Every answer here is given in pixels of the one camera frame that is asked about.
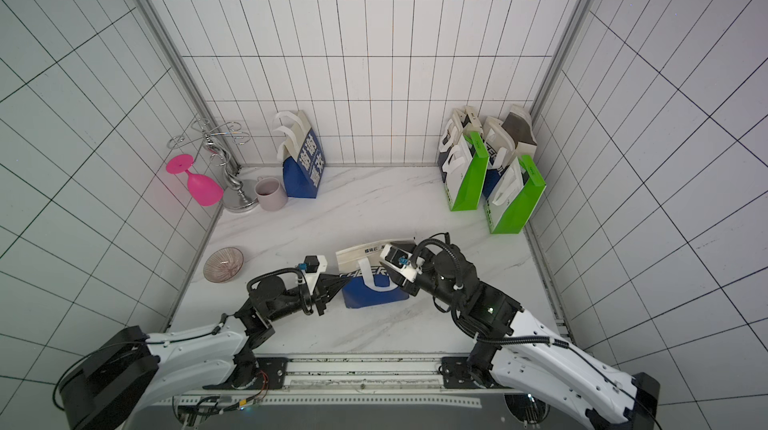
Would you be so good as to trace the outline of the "large blue beige cheerful bag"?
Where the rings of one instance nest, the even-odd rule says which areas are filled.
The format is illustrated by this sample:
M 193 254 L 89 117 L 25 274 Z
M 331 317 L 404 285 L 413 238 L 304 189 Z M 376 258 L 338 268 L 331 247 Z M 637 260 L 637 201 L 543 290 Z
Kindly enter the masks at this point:
M 350 278 L 342 289 L 348 309 L 361 309 L 409 299 L 409 295 L 394 284 L 379 256 L 389 241 L 379 240 L 349 247 L 336 252 L 338 272 Z

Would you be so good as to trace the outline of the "green white bag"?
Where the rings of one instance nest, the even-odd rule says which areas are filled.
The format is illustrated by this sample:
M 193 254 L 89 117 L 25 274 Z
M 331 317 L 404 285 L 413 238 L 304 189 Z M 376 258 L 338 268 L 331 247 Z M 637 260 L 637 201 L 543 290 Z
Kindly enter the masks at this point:
M 449 147 L 441 170 L 446 175 L 444 185 L 450 211 L 478 208 L 488 163 L 488 150 L 477 131 L 471 131 L 468 136 L 461 135 Z
M 516 157 L 486 199 L 491 234 L 519 234 L 536 209 L 547 183 L 529 155 Z

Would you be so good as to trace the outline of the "navy beige small bag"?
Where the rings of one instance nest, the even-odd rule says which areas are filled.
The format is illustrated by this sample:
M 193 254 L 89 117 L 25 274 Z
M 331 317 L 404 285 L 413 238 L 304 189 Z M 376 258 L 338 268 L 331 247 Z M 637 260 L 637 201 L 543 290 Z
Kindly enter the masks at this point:
M 446 161 L 450 147 L 459 141 L 459 136 L 468 136 L 471 132 L 478 132 L 483 135 L 476 109 L 472 106 L 454 108 L 438 141 L 437 162 L 439 166 Z

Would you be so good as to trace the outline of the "blue beige takeout bag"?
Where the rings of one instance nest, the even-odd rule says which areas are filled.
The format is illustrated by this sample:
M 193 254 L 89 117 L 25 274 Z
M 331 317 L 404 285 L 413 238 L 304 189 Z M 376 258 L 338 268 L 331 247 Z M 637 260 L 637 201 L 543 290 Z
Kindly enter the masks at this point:
M 538 143 L 533 135 L 530 112 L 519 105 L 511 105 L 504 120 L 487 117 L 483 137 L 489 162 L 483 186 L 488 198 L 516 157 L 535 156 Z

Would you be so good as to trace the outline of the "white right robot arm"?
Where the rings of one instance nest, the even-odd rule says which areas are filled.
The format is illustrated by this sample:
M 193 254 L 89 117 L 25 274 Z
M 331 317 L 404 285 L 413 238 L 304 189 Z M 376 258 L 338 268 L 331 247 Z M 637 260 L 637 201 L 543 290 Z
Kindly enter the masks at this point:
M 482 281 L 449 238 L 390 242 L 379 255 L 406 293 L 431 295 L 474 346 L 466 366 L 481 388 L 511 388 L 587 429 L 653 429 L 659 382 L 616 369 L 546 327 L 517 300 Z

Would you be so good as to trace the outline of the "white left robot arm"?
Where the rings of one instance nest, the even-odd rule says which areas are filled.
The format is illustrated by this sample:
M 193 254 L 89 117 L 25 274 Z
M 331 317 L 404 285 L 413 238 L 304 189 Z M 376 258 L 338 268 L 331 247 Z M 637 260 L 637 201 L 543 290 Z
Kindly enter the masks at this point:
M 251 279 L 244 304 L 215 324 L 179 333 L 125 328 L 63 372 L 53 404 L 72 429 L 116 429 L 134 411 L 188 391 L 265 391 L 269 373 L 254 351 L 273 335 L 273 322 L 323 314 L 350 280 L 300 264 Z

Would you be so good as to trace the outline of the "blue beige bag at back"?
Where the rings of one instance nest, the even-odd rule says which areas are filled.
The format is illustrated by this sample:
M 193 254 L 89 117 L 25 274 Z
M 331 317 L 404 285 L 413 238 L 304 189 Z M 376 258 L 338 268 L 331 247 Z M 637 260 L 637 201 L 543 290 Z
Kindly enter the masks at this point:
M 301 110 L 281 111 L 273 117 L 274 132 L 282 133 L 277 159 L 289 198 L 315 199 L 325 168 L 320 140 Z

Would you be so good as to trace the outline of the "pale pink ceramic cup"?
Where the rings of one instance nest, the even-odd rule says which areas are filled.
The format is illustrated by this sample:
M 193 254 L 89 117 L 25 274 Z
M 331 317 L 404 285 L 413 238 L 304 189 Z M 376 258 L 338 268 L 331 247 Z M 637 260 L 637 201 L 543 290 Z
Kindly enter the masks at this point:
M 281 181 L 276 177 L 262 177 L 254 187 L 258 204 L 264 211 L 276 212 L 288 202 L 288 195 Z

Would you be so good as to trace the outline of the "glass dish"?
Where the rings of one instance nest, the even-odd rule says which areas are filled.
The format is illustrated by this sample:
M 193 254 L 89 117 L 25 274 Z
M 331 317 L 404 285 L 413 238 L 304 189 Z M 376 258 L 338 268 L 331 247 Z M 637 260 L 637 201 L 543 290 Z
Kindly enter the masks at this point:
M 242 269 L 244 255 L 236 247 L 215 251 L 203 266 L 203 276 L 211 283 L 224 283 L 234 278 Z

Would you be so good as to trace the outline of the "pink plastic goblet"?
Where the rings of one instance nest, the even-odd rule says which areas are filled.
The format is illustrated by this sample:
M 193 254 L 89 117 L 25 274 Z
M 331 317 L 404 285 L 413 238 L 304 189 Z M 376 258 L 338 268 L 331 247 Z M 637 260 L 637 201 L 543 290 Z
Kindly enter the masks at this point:
M 223 188 L 212 178 L 190 171 L 195 158 L 190 154 L 180 154 L 169 160 L 166 171 L 172 175 L 186 174 L 187 188 L 192 198 L 202 207 L 218 204 L 224 196 Z

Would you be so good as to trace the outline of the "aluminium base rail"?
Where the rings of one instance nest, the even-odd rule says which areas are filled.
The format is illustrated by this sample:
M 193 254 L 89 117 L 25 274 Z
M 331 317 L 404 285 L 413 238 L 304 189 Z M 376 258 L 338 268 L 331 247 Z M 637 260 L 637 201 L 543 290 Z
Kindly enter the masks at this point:
M 587 393 L 554 375 L 518 351 L 498 352 L 490 382 L 473 379 L 465 355 L 304 355 L 260 357 L 249 389 L 190 391 L 167 404 L 200 405 L 223 413 L 255 405 L 426 404 L 477 408 L 483 393 L 542 398 L 577 415 L 589 408 Z

